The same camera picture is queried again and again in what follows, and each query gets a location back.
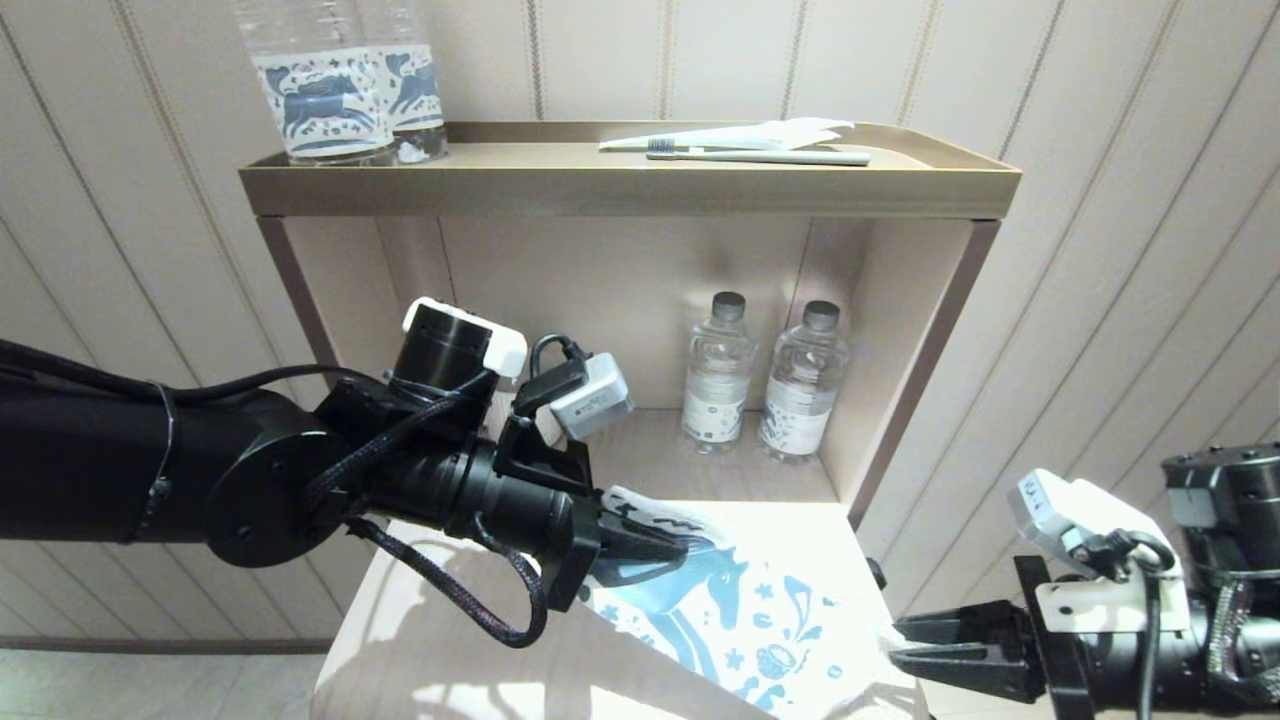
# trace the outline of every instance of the toothbrush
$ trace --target toothbrush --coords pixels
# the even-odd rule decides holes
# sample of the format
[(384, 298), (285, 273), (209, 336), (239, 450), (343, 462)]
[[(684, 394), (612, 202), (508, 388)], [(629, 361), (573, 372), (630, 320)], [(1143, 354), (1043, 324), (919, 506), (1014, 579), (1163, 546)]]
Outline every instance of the toothbrush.
[(794, 165), (854, 165), (865, 167), (868, 152), (840, 152), (837, 150), (716, 150), (703, 152), (700, 147), (676, 150), (676, 141), (655, 137), (649, 141), (645, 158), (650, 160), (722, 160), (730, 163), (786, 163)]

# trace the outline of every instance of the black cable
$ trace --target black cable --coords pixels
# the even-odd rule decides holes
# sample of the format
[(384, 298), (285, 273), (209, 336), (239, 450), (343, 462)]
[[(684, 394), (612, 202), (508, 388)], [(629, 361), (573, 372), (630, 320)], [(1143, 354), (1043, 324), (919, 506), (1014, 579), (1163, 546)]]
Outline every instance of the black cable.
[[(1174, 556), (1174, 551), (1167, 544), (1161, 542), (1160, 538), (1157, 538), (1156, 536), (1151, 533), (1143, 533), (1140, 530), (1125, 530), (1125, 533), (1129, 536), (1130, 539), (1133, 539), (1134, 543), (1147, 546), (1160, 557), (1158, 566), (1144, 568), (1144, 569), (1148, 569), (1153, 573), (1164, 573), (1165, 570), (1172, 569), (1172, 566), (1178, 562), (1178, 559)], [(1137, 560), (1137, 562), (1139, 566), (1144, 565), (1140, 560)]]
[(457, 405), (466, 391), (492, 377), (493, 373), (489, 370), (476, 373), (470, 380), (453, 388), (453, 391), (442, 396), (439, 400), (435, 400), (422, 410), (413, 413), (399, 423), (396, 423), (381, 434), (360, 446), (360, 448), (353, 451), (351, 455), (347, 455), (342, 460), (330, 465), (329, 469), (314, 478), (305, 488), (302, 488), (302, 507), (305, 511), (314, 511), (320, 506), (324, 497), (334, 489), (351, 489), (355, 487), (355, 480), (358, 479), (360, 475), (364, 475), (374, 465), (374, 462), (396, 450), (396, 447), (404, 442), (404, 439), (408, 438), (413, 430), (420, 428), (431, 418)]
[(173, 389), (160, 383), (155, 383), (155, 386), (160, 392), (160, 400), (164, 402), (166, 416), (164, 455), (160, 457), (160, 468), (156, 469), (156, 477), (151, 480), (151, 487), (147, 489), (147, 500), (142, 506), (142, 512), (138, 514), (138, 520), (133, 527), (125, 529), (124, 536), (120, 538), (120, 544), (132, 543), (140, 534), (151, 528), (151, 519), (155, 516), (156, 510), (161, 502), (169, 498), (169, 493), (173, 491), (173, 483), (169, 480), (169, 462), (173, 460), (178, 445), (178, 405), (173, 401)]
[(1213, 619), (1208, 625), (1208, 656), (1204, 667), (1210, 683), (1231, 693), (1258, 710), (1280, 703), (1280, 667), (1270, 667), (1248, 678), (1240, 676), (1240, 630), (1249, 621), (1253, 606), (1253, 582), (1224, 577), (1217, 591)]
[[(97, 368), (91, 368), (74, 360), (6, 340), (0, 340), (0, 365), (12, 365), (24, 370), (35, 370), (37, 373), (52, 375), (55, 378), (95, 389), (129, 397), (132, 400), (147, 402), (163, 401), (155, 383), (136, 380), (133, 378), (108, 373), (106, 370), (99, 370)], [(256, 373), (253, 375), (238, 378), (221, 384), (188, 389), (173, 389), (170, 391), (170, 395), (172, 400), (178, 405), (198, 405), (202, 402), (211, 402), (214, 400), (230, 397), (276, 380), (315, 374), (343, 375), (376, 382), (358, 370), (351, 370), (335, 365), (289, 365), (285, 368), (276, 368), (274, 370), (265, 370), (262, 373)]]
[(1203, 562), (1193, 562), (1193, 565), (1222, 580), (1280, 580), (1280, 570), (1222, 570)]
[(1115, 530), (1129, 547), (1146, 546), (1156, 553), (1158, 561), (1149, 562), (1142, 556), (1133, 556), (1142, 570), (1143, 591), (1147, 594), (1147, 628), (1142, 635), (1142, 659), (1138, 665), (1138, 720), (1152, 719), (1152, 706), (1156, 701), (1156, 661), (1160, 659), (1160, 574), (1172, 569), (1178, 562), (1172, 548), (1151, 533), (1140, 530)]
[(525, 583), (525, 589), (529, 591), (529, 628), (524, 632), (512, 628), (498, 618), (483, 602), (476, 600), (467, 588), (462, 587), (452, 575), (445, 573), (443, 568), (431, 562), (429, 557), (394, 536), (388, 534), (374, 523), (364, 518), (352, 518), (347, 520), (347, 528), (351, 530), (351, 534), (371, 541), (378, 547), (385, 550), (392, 557), (408, 565), (419, 575), (422, 575), (426, 582), (431, 583), (453, 605), (457, 605), (480, 629), (489, 633), (490, 637), (502, 644), (512, 648), (529, 647), (543, 635), (543, 630), (547, 628), (547, 597), (543, 592), (541, 578), (538, 577), (538, 571), (534, 570), (529, 560), (489, 534), (481, 523), (480, 512), (476, 512), (471, 518), (471, 529), (474, 530), (476, 542), (506, 557)]
[(1152, 720), (1156, 700), (1156, 660), (1160, 657), (1160, 578), (1143, 569), (1147, 592), (1147, 629), (1142, 635), (1142, 665), (1138, 669), (1138, 720)]
[(564, 334), (564, 333), (550, 333), (550, 334), (544, 334), (543, 337), (538, 338), (538, 342), (534, 343), (534, 348), (529, 352), (529, 377), (530, 378), (536, 378), (538, 375), (541, 374), (541, 372), (543, 372), (543, 350), (547, 350), (547, 346), (550, 345), (550, 343), (553, 343), (553, 342), (561, 343), (561, 347), (564, 348), (564, 352), (566, 352), (566, 356), (567, 356), (568, 355), (568, 346), (573, 341), (570, 340), (568, 336)]

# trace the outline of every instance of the toothbrush bristles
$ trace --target toothbrush bristles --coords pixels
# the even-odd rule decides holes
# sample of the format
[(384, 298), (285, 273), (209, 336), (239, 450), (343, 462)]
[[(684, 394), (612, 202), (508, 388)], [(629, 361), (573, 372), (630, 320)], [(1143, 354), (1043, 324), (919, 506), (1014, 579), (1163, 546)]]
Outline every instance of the toothbrush bristles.
[(666, 155), (676, 151), (676, 141), (669, 137), (654, 137), (649, 141), (649, 152)]

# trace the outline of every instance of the gray bottle cap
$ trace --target gray bottle cap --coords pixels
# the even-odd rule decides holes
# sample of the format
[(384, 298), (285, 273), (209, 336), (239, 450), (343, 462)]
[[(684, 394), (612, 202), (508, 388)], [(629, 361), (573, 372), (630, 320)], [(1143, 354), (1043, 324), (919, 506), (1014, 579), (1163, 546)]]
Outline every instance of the gray bottle cap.
[(746, 311), (746, 299), (736, 292), (717, 292), (712, 299), (712, 315), (721, 320), (739, 320)]
[(840, 307), (826, 300), (814, 300), (804, 306), (804, 324), (810, 329), (828, 332), (840, 322)]

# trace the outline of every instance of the wooden shelf unit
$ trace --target wooden shelf unit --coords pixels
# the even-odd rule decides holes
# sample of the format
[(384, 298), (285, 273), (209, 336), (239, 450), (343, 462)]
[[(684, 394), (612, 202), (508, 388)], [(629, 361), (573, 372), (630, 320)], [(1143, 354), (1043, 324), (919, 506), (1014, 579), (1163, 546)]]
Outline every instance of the wooden shelf unit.
[(831, 145), (869, 168), (646, 160), (600, 140), (680, 123), (454, 123), (449, 156), (399, 168), (242, 170), (320, 361), (380, 372), (403, 305), (452, 300), (614, 352), (640, 407), (675, 409), (684, 333), (717, 290), (748, 296), (769, 348), (804, 302), (854, 345), (822, 464), (855, 521), (911, 418), (1020, 173), (909, 129)]

